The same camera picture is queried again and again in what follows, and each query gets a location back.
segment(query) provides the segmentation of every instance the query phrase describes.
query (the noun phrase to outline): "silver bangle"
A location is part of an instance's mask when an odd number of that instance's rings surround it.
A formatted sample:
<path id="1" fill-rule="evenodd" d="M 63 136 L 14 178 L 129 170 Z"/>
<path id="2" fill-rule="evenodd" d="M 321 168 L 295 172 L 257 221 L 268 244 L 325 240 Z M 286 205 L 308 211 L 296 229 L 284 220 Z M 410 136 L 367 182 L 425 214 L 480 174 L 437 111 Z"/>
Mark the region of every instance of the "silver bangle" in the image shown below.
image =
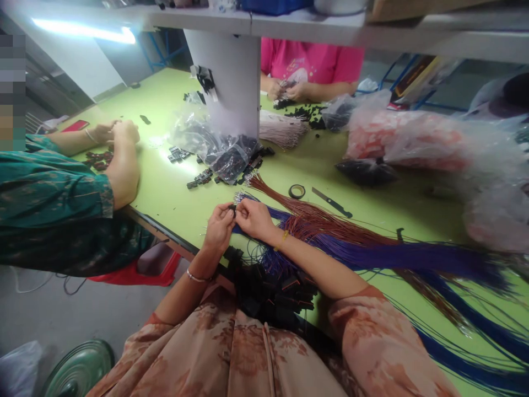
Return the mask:
<path id="1" fill-rule="evenodd" d="M 211 281 L 211 278 L 196 278 L 194 275 L 189 273 L 189 269 L 187 269 L 187 277 L 189 277 L 191 280 L 196 282 L 209 282 Z"/>
<path id="2" fill-rule="evenodd" d="M 98 141 L 96 141 L 96 140 L 94 139 L 94 137 L 93 137 L 92 135 L 90 135 L 90 132 L 88 132 L 88 128 L 87 128 L 86 130 L 84 130 L 84 132 L 87 133 L 87 136 L 88 136 L 92 141 L 94 141 L 94 142 L 97 143 L 97 144 L 100 144 Z"/>

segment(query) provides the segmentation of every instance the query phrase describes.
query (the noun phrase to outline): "utility knife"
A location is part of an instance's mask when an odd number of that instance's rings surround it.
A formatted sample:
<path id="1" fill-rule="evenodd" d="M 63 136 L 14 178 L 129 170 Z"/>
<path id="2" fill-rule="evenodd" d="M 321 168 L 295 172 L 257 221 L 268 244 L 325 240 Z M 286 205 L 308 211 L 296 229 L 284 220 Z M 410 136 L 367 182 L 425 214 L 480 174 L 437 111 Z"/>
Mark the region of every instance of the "utility knife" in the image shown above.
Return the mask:
<path id="1" fill-rule="evenodd" d="M 334 201 L 333 199 L 331 198 L 328 198 L 326 195 L 324 195 L 321 191 L 319 191 L 318 189 L 315 189 L 314 187 L 312 188 L 312 192 L 315 193 L 316 195 L 320 196 L 322 199 L 324 199 L 325 201 L 327 201 L 330 205 L 332 205 L 334 208 L 336 208 L 337 210 L 340 211 L 340 213 L 342 213 L 344 216 L 348 217 L 348 218 L 352 218 L 353 217 L 353 214 L 351 214 L 349 211 L 346 211 L 343 209 L 343 207 L 338 204 L 336 201 Z"/>

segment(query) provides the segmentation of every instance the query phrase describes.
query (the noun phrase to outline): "green fan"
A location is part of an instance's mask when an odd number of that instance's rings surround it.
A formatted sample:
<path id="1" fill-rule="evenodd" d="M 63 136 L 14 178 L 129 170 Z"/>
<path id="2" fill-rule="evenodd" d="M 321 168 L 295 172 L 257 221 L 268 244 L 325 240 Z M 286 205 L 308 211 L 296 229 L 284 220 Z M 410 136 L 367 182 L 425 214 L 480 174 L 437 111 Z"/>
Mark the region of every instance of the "green fan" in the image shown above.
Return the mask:
<path id="1" fill-rule="evenodd" d="M 114 366 L 112 348 L 103 340 L 80 344 L 55 366 L 41 397 L 83 397 Z"/>

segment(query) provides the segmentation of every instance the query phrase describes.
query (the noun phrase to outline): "bracelet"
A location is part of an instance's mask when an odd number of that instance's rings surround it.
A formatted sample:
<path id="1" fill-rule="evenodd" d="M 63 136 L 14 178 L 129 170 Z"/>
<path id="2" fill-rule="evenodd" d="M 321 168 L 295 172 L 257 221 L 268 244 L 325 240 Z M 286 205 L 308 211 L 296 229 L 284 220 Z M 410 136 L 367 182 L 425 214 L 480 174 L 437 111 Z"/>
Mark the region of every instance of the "bracelet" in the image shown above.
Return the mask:
<path id="1" fill-rule="evenodd" d="M 281 244 L 283 244 L 285 242 L 285 240 L 287 239 L 287 236 L 288 236 L 288 230 L 285 230 L 285 234 L 283 234 L 283 240 L 281 240 L 279 245 L 274 248 L 274 252 L 277 252 L 279 250 L 279 248 L 281 248 Z"/>
<path id="2" fill-rule="evenodd" d="M 93 137 L 92 135 L 90 135 L 90 132 L 88 132 L 88 128 L 87 128 L 86 130 L 84 130 L 84 132 L 87 133 L 87 136 L 88 136 L 92 141 L 94 141 L 94 142 L 97 143 L 97 144 L 100 144 L 98 141 L 96 141 L 96 140 L 94 139 L 94 137 Z"/>
<path id="3" fill-rule="evenodd" d="M 196 281 L 196 282 L 209 282 L 209 281 L 211 281 L 211 277 L 210 278 L 196 278 L 194 275 L 189 273 L 189 269 L 187 269 L 187 277 L 189 277 L 191 280 Z"/>

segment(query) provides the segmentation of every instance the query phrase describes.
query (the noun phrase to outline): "green patterned shirt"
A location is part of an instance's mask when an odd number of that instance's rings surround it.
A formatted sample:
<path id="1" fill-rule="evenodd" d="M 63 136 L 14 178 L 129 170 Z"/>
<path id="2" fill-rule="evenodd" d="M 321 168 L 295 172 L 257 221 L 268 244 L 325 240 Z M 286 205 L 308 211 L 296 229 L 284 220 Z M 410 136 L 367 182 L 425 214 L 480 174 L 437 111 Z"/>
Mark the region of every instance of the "green patterned shirt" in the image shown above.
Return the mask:
<path id="1" fill-rule="evenodd" d="M 119 211 L 106 175 L 42 135 L 0 152 L 0 264 L 92 277 L 121 269 L 154 237 Z"/>

